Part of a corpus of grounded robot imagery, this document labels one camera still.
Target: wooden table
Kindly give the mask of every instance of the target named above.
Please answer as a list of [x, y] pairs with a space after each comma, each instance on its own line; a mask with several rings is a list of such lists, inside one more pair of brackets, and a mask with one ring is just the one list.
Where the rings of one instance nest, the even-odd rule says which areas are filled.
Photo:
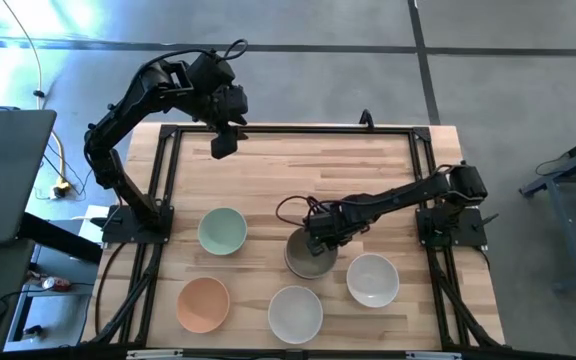
[[[128, 151], [126, 171], [143, 192], [150, 180], [160, 125], [137, 126]], [[456, 128], [430, 129], [437, 164], [458, 163], [462, 155]], [[239, 142], [237, 153], [222, 160], [210, 156], [213, 137], [213, 134], [186, 133], [181, 142], [172, 199], [174, 235], [164, 247], [148, 347], [291, 347], [271, 332], [267, 310], [270, 299], [281, 288], [302, 285], [321, 299], [324, 322], [317, 337], [299, 348], [440, 348], [428, 261], [416, 235], [415, 207], [382, 216], [368, 233], [355, 236], [340, 248], [333, 271], [318, 280], [300, 279], [286, 268], [283, 249], [295, 227], [274, 215], [277, 204], [289, 195], [339, 199], [356, 192], [379, 193], [412, 182], [405, 136], [251, 134], [249, 140]], [[167, 171], [166, 158], [162, 176]], [[163, 192], [164, 179], [159, 181], [158, 194]], [[200, 247], [197, 226], [204, 214], [221, 206], [236, 208], [245, 216], [248, 237], [235, 254], [219, 257]], [[304, 203], [295, 201], [287, 203], [282, 213], [299, 220], [307, 209]], [[113, 249], [104, 251], [98, 279]], [[126, 296], [135, 250], [135, 245], [126, 245], [112, 264], [101, 299], [102, 327]], [[365, 252], [386, 256], [399, 271], [399, 294], [384, 308], [371, 309], [358, 304], [346, 288], [350, 262]], [[464, 302], [489, 334], [503, 342], [490, 274], [482, 255], [472, 249], [455, 248], [454, 257]], [[202, 276], [215, 277], [226, 285], [231, 307], [219, 329], [199, 335], [181, 327], [175, 309], [184, 285]], [[94, 336], [94, 301], [93, 297], [83, 340]], [[454, 313], [447, 298], [446, 303], [451, 334], [457, 339]], [[138, 303], [131, 340], [140, 318], [141, 303]]]

